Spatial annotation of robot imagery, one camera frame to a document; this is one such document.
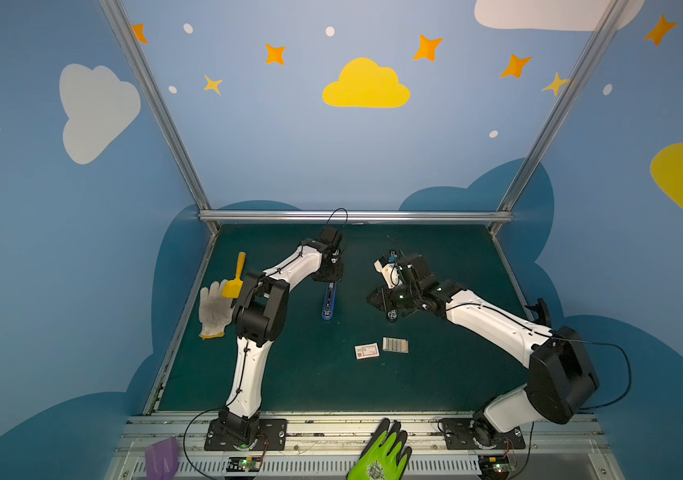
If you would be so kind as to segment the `red white staple box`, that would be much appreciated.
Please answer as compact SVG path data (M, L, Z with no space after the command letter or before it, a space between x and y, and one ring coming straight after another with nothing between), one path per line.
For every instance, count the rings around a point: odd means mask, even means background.
M355 345L355 358L357 360L377 358L381 355L379 353L379 346L376 343Z

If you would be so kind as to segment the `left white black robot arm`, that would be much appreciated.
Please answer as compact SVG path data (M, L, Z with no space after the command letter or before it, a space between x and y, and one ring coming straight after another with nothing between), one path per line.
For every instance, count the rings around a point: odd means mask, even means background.
M291 290L310 278L326 286L321 318L334 313L337 283L343 277L341 234L304 240L283 262L245 275L233 308L237 360L230 394L213 423L215 431L239 445L255 442L259 430L261 386L272 344L281 334Z

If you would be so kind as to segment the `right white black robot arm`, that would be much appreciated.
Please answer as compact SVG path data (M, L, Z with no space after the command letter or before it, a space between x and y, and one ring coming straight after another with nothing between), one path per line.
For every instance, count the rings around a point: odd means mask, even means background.
M507 352L527 370L525 384L485 403L473 414L478 442L523 424L569 423L599 389L599 378L583 338L573 329L554 330L529 322L445 281L425 291L383 286L367 302L385 313L426 311L461 326Z

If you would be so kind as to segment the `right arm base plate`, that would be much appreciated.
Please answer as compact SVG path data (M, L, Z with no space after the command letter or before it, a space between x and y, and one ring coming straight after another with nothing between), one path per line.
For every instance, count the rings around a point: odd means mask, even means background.
M473 418L443 418L437 423L449 450L523 449L525 440L521 428L501 433L485 420Z

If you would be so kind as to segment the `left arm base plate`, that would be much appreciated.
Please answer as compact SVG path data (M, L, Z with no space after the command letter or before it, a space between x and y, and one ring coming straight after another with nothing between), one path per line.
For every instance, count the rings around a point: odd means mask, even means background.
M251 419L239 417L209 423L205 451L282 451L285 448L285 419Z

